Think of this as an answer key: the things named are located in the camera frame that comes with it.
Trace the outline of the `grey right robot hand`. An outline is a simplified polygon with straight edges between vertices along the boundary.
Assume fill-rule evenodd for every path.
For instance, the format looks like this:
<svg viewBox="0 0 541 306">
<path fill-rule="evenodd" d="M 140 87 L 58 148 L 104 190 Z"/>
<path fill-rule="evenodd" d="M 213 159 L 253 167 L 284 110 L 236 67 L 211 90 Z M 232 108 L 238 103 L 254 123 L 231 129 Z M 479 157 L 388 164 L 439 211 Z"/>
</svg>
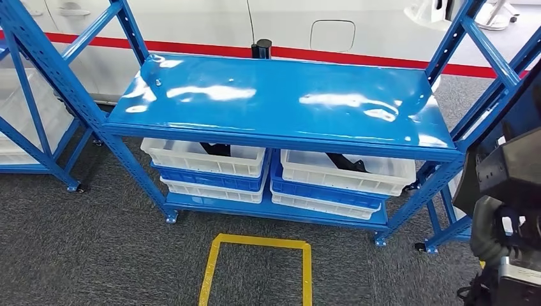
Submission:
<svg viewBox="0 0 541 306">
<path fill-rule="evenodd" d="M 504 204 L 496 218 L 500 222 L 500 242 L 516 253 L 540 252 L 540 207 Z"/>
</svg>

